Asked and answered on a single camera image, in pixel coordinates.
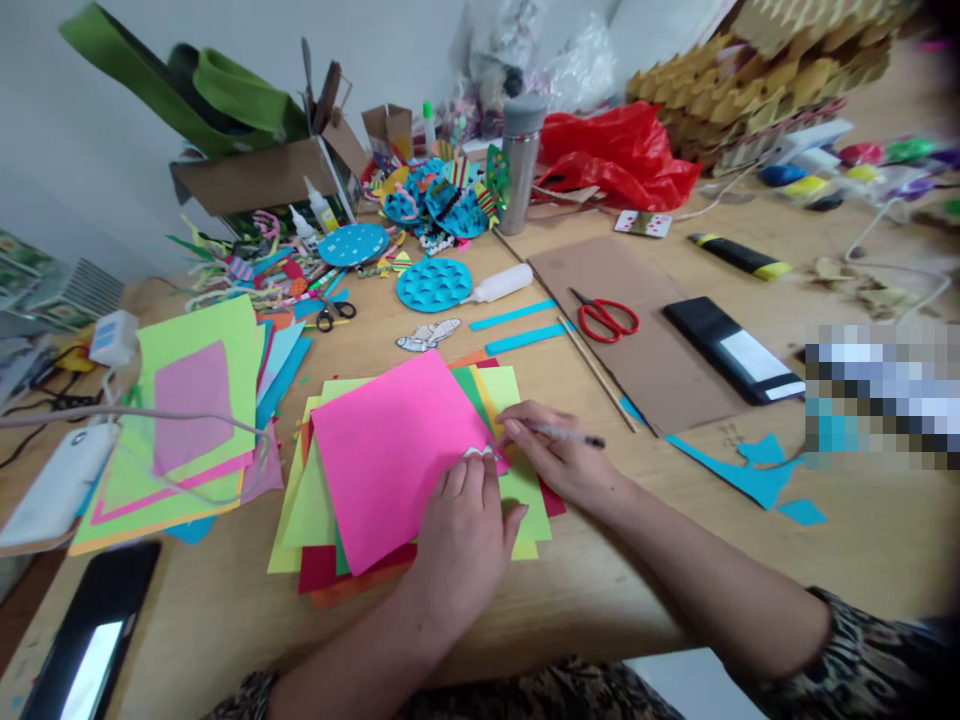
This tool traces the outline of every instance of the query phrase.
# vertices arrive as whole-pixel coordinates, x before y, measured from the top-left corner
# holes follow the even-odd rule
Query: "black phone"
[[[752,405],[806,391],[800,376],[708,297],[667,305],[663,314]]]
[[[159,555],[148,542],[90,561],[21,720],[103,717]]]

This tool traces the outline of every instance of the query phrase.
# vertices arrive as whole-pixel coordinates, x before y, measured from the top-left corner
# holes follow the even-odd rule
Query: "white wall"
[[[698,12],[705,1],[717,2],[687,0]],[[124,281],[181,272],[187,267],[182,253],[163,237],[186,235],[167,170],[180,138],[60,37],[59,23],[85,4],[0,0],[0,227],[64,260],[85,256]],[[466,64],[467,0],[101,4],[163,60],[176,42],[214,47],[291,93],[304,82],[305,35],[315,87],[333,58],[354,82],[347,116],[363,140],[361,111],[387,101],[419,108],[424,100],[440,100]],[[581,26],[587,10],[609,20],[636,5],[649,15],[660,4],[552,0],[541,58]],[[627,33],[622,42],[630,58],[642,34]],[[618,79],[635,69],[622,64]],[[201,229],[224,236],[195,202],[187,214]]]

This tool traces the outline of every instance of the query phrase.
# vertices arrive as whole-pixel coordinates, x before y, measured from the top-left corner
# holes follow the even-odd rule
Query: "red plastic bag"
[[[677,160],[657,108],[645,102],[584,120],[555,113],[543,125],[538,185],[556,192],[599,185],[607,204],[667,212],[683,205],[700,177],[699,163]]]

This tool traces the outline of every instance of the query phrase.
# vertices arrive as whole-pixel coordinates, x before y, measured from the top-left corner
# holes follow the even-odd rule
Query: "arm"
[[[353,628],[282,678],[268,718],[387,718],[420,689],[496,594],[525,506],[506,518],[492,456],[461,460],[437,483],[417,559]]]
[[[524,424],[579,429],[574,416],[527,401],[499,420],[544,481],[637,553],[732,672],[786,678],[819,656],[831,633],[826,603],[643,490],[602,452],[571,441],[545,445]]]

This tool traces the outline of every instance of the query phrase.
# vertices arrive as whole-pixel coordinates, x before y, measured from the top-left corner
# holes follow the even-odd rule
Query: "pink paper square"
[[[222,340],[158,370],[154,388],[157,410],[233,417]],[[215,450],[233,437],[234,431],[233,425],[216,418],[158,418],[155,427],[153,474],[157,476]]]
[[[410,542],[440,473],[494,442],[436,350],[311,413],[353,574]],[[501,460],[504,473],[509,462]]]

